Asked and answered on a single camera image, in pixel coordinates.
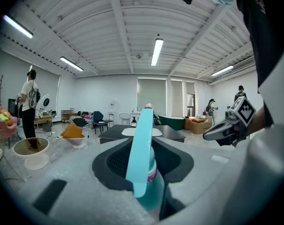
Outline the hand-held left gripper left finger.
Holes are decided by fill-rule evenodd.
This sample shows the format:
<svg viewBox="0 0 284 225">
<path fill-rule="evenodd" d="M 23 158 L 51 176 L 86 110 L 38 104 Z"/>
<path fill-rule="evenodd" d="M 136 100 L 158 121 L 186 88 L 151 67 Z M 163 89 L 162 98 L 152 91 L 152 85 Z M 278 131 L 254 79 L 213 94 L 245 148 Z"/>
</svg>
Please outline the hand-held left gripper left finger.
<svg viewBox="0 0 284 225">
<path fill-rule="evenodd" d="M 152 225 L 155 218 L 135 199 L 131 191 L 108 189 L 92 171 L 96 156 L 125 139 L 92 145 L 63 156 L 46 171 L 29 179 L 20 196 L 33 204 L 56 179 L 66 182 L 50 209 L 46 224 L 62 225 Z"/>
</svg>

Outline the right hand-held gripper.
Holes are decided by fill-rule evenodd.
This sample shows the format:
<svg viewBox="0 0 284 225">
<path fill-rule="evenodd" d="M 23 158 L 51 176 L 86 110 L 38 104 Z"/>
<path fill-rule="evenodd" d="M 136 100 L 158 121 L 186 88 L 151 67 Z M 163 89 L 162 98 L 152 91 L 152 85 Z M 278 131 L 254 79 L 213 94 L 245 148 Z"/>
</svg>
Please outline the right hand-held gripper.
<svg viewBox="0 0 284 225">
<path fill-rule="evenodd" d="M 216 140 L 220 146 L 233 145 L 248 138 L 247 128 L 254 118 L 256 109 L 244 96 L 237 98 L 225 111 L 224 121 L 203 133 L 204 140 Z"/>
</svg>

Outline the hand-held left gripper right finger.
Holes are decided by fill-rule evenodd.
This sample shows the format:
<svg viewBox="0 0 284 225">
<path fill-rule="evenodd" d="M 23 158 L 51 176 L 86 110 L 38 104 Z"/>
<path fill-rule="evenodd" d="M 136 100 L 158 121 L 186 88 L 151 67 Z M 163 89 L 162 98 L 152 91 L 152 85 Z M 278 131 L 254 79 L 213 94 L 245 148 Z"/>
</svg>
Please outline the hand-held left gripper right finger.
<svg viewBox="0 0 284 225">
<path fill-rule="evenodd" d="M 232 151 L 153 138 L 165 182 L 160 225 L 220 225 L 224 208 L 217 181 Z"/>
</svg>

